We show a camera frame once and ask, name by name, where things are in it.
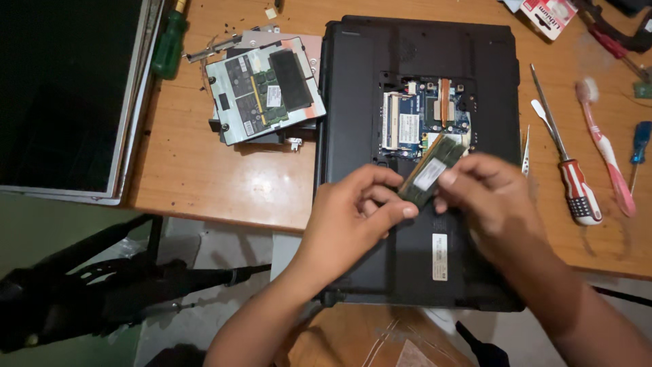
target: fingernail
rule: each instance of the fingernail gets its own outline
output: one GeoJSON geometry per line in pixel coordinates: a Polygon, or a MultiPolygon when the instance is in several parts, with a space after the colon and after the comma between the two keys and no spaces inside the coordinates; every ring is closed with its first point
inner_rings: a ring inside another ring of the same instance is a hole
{"type": "Polygon", "coordinates": [[[451,170],[445,170],[439,175],[439,184],[443,187],[451,186],[457,180],[457,173],[451,170]]]}
{"type": "Polygon", "coordinates": [[[403,209],[403,217],[406,219],[411,219],[416,217],[418,212],[414,208],[405,208],[403,209]]]}

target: black screen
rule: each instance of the black screen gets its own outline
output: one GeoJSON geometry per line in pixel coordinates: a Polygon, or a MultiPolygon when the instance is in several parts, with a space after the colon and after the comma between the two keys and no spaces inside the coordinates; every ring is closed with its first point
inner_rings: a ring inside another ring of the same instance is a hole
{"type": "Polygon", "coordinates": [[[107,190],[140,7],[3,4],[0,185],[107,190]]]}

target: green screwdriver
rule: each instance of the green screwdriver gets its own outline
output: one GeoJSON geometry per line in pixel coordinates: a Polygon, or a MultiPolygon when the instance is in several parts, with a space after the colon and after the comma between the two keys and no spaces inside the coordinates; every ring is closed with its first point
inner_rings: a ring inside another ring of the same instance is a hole
{"type": "Polygon", "coordinates": [[[177,67],[181,59],[181,39],[188,27],[188,22],[183,18],[186,0],[178,0],[177,7],[168,15],[168,27],[158,39],[152,71],[163,79],[172,80],[177,74],[177,67]]]}
{"type": "Polygon", "coordinates": [[[643,121],[638,123],[634,132],[634,154],[632,154],[632,159],[629,160],[634,165],[629,184],[629,192],[632,195],[634,194],[638,165],[645,162],[645,147],[647,146],[647,142],[650,141],[650,131],[652,131],[652,121],[643,121]]]}

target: motherboard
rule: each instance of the motherboard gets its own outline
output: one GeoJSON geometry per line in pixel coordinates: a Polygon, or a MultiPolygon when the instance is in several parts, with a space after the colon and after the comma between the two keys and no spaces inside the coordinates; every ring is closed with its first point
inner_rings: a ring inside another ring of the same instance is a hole
{"type": "Polygon", "coordinates": [[[471,112],[475,96],[463,81],[408,78],[397,90],[385,90],[380,153],[419,160],[439,134],[471,146],[471,112]]]}

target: hand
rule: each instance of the hand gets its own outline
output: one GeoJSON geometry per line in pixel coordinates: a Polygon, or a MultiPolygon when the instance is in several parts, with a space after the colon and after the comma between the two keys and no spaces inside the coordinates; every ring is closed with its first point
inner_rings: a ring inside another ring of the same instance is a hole
{"type": "Polygon", "coordinates": [[[527,179],[517,167],[474,153],[461,158],[437,179],[437,213],[449,206],[468,214],[481,253],[499,266],[547,244],[546,230],[529,197],[527,179]]]}
{"type": "Polygon", "coordinates": [[[341,182],[321,185],[299,250],[284,271],[298,280],[293,286],[312,298],[386,237],[390,228],[416,217],[416,205],[385,187],[402,183],[403,177],[389,168],[365,165],[341,182]]]}

